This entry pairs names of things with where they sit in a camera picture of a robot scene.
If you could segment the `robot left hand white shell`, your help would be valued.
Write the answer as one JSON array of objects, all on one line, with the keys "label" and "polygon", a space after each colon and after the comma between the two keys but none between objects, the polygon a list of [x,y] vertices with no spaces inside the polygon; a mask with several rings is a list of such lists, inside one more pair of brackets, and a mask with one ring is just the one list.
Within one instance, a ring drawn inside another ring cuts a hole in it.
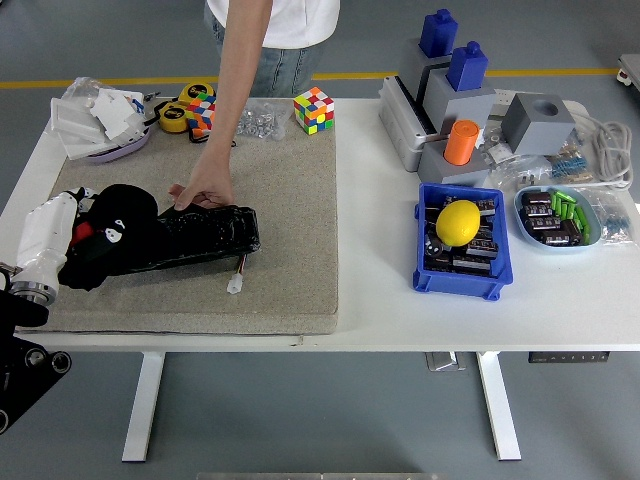
[{"label": "robot left hand white shell", "polygon": [[73,225],[85,199],[97,199],[92,189],[79,187],[64,191],[32,210],[25,218],[18,247],[17,267],[11,291],[53,296],[59,288],[58,274],[66,263],[73,239]]}]

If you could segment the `person's right hand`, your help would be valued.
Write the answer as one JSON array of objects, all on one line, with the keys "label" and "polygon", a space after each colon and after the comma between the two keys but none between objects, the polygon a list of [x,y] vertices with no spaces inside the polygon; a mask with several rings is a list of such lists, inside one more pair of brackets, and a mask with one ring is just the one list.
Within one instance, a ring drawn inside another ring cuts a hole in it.
[{"label": "person's right hand", "polygon": [[175,183],[169,187],[174,208],[185,210],[191,204],[203,208],[218,208],[234,203],[230,173],[230,149],[206,148],[194,166],[186,186]]}]

